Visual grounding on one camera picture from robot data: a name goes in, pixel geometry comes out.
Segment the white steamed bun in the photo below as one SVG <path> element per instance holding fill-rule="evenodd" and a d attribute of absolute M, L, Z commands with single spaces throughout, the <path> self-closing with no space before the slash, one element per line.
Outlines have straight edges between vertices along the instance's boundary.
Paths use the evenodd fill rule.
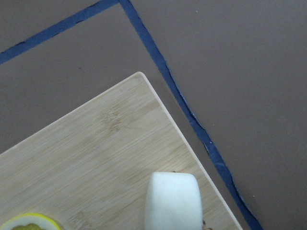
<path fill-rule="evenodd" d="M 145 230 L 201 230 L 200 189 L 189 173 L 154 172 L 146 195 Z"/>

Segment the bamboo cutting board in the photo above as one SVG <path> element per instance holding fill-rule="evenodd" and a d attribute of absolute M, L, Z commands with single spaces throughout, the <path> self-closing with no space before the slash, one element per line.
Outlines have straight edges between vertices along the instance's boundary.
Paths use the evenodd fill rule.
<path fill-rule="evenodd" d="M 137 72 L 0 156 L 0 221 L 141 230 L 153 172 L 193 174 L 213 230 L 240 224 L 146 76 Z"/>

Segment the top lemon slice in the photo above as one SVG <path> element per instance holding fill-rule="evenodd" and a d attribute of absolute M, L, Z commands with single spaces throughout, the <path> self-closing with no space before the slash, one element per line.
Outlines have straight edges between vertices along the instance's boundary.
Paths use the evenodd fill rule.
<path fill-rule="evenodd" d="M 3 223 L 1 230 L 60 230 L 51 218 L 38 213 L 21 214 Z"/>

